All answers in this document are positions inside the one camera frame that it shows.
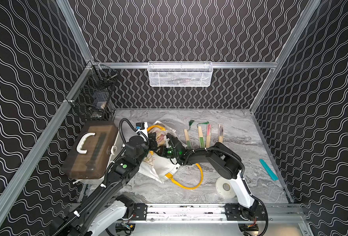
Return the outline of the teal folding fan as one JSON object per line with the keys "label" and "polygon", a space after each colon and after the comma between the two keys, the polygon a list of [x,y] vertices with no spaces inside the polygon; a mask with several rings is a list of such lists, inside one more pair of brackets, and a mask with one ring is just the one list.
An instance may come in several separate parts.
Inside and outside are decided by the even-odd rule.
{"label": "teal folding fan", "polygon": [[259,162],[261,163],[271,180],[277,181],[279,179],[275,172],[268,166],[268,164],[263,159],[260,159]]}

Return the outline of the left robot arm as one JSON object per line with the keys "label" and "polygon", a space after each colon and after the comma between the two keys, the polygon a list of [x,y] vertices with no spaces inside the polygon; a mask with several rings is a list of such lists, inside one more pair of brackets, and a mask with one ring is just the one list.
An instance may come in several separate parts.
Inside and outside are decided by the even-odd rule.
{"label": "left robot arm", "polygon": [[122,150],[106,168],[103,182],[66,217],[51,222],[51,236],[99,236],[116,221],[133,218],[133,202],[116,194],[138,173],[149,153],[154,139],[148,137],[147,128],[147,122],[133,125],[126,118],[120,120]]}

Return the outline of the grey paper folding fan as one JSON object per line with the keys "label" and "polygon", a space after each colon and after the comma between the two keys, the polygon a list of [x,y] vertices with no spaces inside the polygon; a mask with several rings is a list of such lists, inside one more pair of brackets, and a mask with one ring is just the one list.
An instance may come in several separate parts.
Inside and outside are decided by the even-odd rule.
{"label": "grey paper folding fan", "polygon": [[218,142],[223,143],[224,140],[224,126],[218,124]]}

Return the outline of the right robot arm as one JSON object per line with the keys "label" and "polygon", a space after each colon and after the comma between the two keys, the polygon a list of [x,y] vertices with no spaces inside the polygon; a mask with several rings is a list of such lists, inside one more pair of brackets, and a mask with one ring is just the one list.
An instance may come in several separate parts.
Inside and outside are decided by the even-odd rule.
{"label": "right robot arm", "polygon": [[245,181],[242,159],[224,144],[217,142],[208,148],[188,149],[177,137],[169,134],[156,153],[167,159],[175,159],[180,166],[210,163],[220,177],[229,182],[237,197],[237,210],[233,210],[232,215],[244,220],[268,220],[264,203],[252,194]]}

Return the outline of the white tote bag yellow handles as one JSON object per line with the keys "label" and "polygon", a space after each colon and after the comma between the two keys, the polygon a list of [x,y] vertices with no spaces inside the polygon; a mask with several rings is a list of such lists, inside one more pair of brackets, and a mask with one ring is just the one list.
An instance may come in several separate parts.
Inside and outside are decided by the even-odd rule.
{"label": "white tote bag yellow handles", "polygon": [[174,162],[175,152],[168,149],[169,141],[167,135],[177,137],[176,131],[160,121],[156,121],[147,129],[148,134],[156,134],[158,150],[149,151],[140,166],[139,173],[159,183],[171,181],[182,189],[194,190],[200,187],[203,182],[203,171],[199,164],[196,164],[200,171],[200,181],[195,186],[185,186],[174,179],[174,174],[179,170],[180,165]]}

